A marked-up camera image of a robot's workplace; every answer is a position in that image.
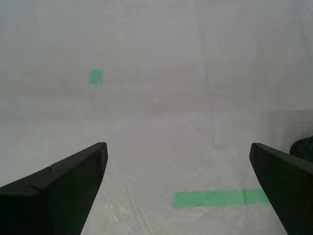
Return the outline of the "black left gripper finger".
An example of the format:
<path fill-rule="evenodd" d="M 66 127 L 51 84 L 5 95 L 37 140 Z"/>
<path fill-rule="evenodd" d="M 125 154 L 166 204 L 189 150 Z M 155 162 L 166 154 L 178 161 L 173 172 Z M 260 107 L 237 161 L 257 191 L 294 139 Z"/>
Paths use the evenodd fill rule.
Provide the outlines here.
<path fill-rule="evenodd" d="M 313 233 L 313 148 L 294 143 L 289 153 L 253 143 L 249 159 L 289 235 Z"/>
<path fill-rule="evenodd" d="M 0 188 L 2 235 L 79 235 L 108 161 L 96 143 Z"/>

